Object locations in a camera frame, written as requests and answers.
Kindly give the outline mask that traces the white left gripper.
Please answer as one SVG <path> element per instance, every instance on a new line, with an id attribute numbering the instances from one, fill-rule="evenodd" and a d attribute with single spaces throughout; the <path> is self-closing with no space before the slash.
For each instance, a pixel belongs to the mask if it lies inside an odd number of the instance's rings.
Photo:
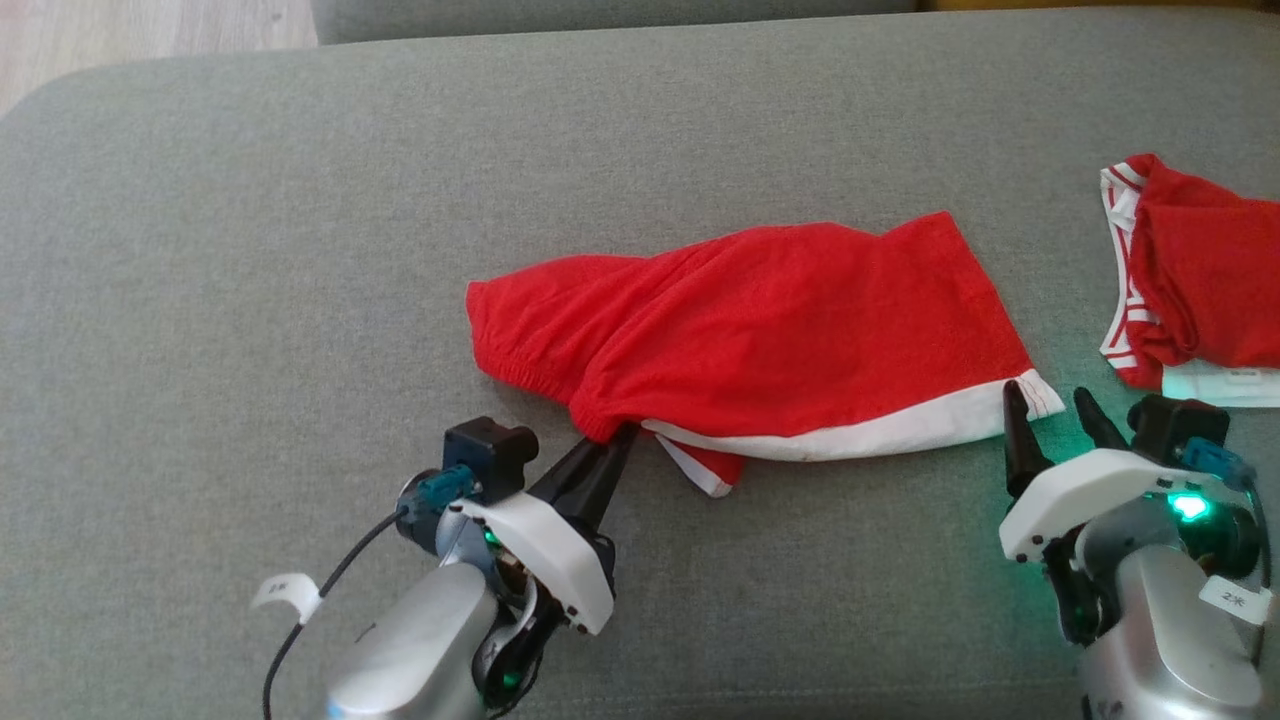
<path id="1" fill-rule="evenodd" d="M 639 425 L 618 427 L 605 443 L 582 437 L 529 495 L 493 506 L 461 501 L 492 566 L 483 579 L 495 618 L 472 662 L 484 707 L 512 708 L 524 698 L 562 626 L 599 635 L 613 618 L 602 546 L 571 521 L 600 529 L 637 437 Z"/>

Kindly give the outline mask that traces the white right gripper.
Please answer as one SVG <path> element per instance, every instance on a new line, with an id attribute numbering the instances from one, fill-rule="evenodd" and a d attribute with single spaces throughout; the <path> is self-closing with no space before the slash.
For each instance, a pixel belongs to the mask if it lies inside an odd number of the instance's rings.
<path id="1" fill-rule="evenodd" d="M 1096 450 L 1055 465 L 1030 427 L 1021 387 L 1005 383 L 1005 483 L 1015 500 L 998 527 L 1006 559 L 1044 569 L 1069 643 L 1092 644 L 1117 624 L 1115 573 L 1146 546 L 1180 550 L 1231 580 L 1262 569 L 1263 514 L 1248 465 L 1220 448 L 1190 468 L 1157 464 L 1128 451 L 1088 388 L 1075 388 L 1073 402 Z"/>

